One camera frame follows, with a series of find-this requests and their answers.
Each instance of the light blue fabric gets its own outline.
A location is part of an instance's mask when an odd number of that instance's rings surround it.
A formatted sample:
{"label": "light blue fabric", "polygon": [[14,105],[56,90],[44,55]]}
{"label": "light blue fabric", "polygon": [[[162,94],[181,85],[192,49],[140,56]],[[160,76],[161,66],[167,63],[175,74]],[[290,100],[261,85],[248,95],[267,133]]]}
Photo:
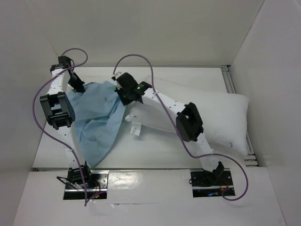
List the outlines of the light blue fabric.
{"label": "light blue fabric", "polygon": [[92,168],[110,151],[126,109],[115,87],[108,81],[93,82],[85,85],[84,93],[67,94],[75,111],[79,151]]}

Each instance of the white floor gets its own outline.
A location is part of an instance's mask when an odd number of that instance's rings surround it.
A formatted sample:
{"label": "white floor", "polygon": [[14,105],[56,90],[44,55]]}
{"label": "white floor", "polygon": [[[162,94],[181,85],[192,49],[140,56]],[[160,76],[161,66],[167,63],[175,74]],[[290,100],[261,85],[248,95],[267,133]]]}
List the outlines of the white floor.
{"label": "white floor", "polygon": [[[120,70],[131,73],[138,82],[150,75],[149,68]],[[157,78],[173,78],[173,82],[186,87],[226,92],[220,68],[155,68],[154,71]],[[112,68],[77,69],[85,82],[109,80],[111,72]],[[55,135],[50,126],[46,125],[46,130]],[[178,137],[149,128],[143,128],[139,137],[130,135],[129,131],[130,124],[123,123],[111,152],[97,167],[153,170],[111,170],[108,199],[91,201],[87,207],[84,201],[63,201],[64,185],[56,176],[65,177],[67,171],[32,172],[14,226],[285,226],[265,168],[245,168],[249,191],[239,201],[229,202],[221,197],[193,198],[188,169],[201,165],[199,160],[186,154]],[[244,158],[237,152],[217,145],[212,148],[244,165]],[[230,168],[236,195],[242,194],[246,185],[242,172],[236,164],[226,159],[221,161]],[[43,135],[33,167],[67,168],[63,147]]]}
{"label": "white floor", "polygon": [[[236,194],[245,188],[231,169]],[[266,168],[247,168],[249,190],[239,201],[193,198],[188,169],[111,171],[108,199],[64,201],[56,176],[66,171],[31,172],[14,226],[285,226]]]}

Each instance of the folded cloth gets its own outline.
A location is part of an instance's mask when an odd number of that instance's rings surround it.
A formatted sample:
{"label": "folded cloth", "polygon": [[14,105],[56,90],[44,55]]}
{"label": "folded cloth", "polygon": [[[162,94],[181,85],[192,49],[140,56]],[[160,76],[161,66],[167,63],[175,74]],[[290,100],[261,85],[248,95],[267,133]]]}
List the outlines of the folded cloth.
{"label": "folded cloth", "polygon": [[73,126],[79,151],[92,168],[110,151],[126,109],[115,87],[108,81],[92,82],[85,85],[84,93],[67,94],[75,112]]}

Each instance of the red wire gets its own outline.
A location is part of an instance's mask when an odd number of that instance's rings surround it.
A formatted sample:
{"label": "red wire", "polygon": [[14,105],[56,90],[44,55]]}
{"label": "red wire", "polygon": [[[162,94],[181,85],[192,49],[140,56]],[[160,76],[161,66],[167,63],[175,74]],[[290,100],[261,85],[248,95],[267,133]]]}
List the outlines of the red wire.
{"label": "red wire", "polygon": [[94,194],[96,194],[98,185],[97,185],[97,183],[95,181],[93,181],[93,183],[95,184],[95,192],[94,192]]}
{"label": "red wire", "polygon": [[223,191],[223,190],[229,188],[228,182],[227,182],[224,178],[222,178],[222,180],[223,180],[223,182],[225,182],[225,184],[227,185],[227,187],[226,187],[226,188],[221,188],[221,191]]}

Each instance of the black bracket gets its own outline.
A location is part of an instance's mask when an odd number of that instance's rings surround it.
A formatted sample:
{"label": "black bracket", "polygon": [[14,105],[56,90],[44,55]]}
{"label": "black bracket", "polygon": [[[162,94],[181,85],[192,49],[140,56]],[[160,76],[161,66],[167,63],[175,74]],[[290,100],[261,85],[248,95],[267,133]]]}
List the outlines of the black bracket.
{"label": "black bracket", "polygon": [[[92,179],[92,173],[91,173],[90,168],[87,165],[87,162],[85,162],[85,165],[81,165],[80,167],[81,167],[81,170],[83,171],[85,182],[88,183]],[[83,184],[83,180],[81,178],[79,168],[76,168],[76,169],[69,168],[67,179],[72,184],[78,184],[78,185]]]}
{"label": "black bracket", "polygon": [[200,133],[204,132],[203,121],[199,116],[198,109],[194,103],[189,103],[185,105],[182,112],[177,113],[175,119],[176,126],[182,136],[182,139],[186,142],[195,141],[197,142],[197,137]]}
{"label": "black bracket", "polygon": [[40,97],[47,122],[58,129],[62,126],[70,127],[75,120],[75,113],[65,92]]}
{"label": "black bracket", "polygon": [[142,96],[148,88],[151,88],[151,85],[144,81],[138,84],[129,73],[123,73],[117,79],[115,77],[112,79],[121,86],[120,89],[116,88],[115,92],[117,92],[123,105],[128,105],[133,101],[139,101],[143,104]]}
{"label": "black bracket", "polygon": [[[65,69],[71,67],[71,61],[72,60],[67,56],[59,56],[58,64],[52,65],[50,68],[50,72],[59,68]],[[68,84],[74,88],[75,92],[84,93],[85,92],[85,88],[83,86],[83,84],[85,84],[84,81],[82,81],[73,70],[68,70],[68,73],[70,75]]]}

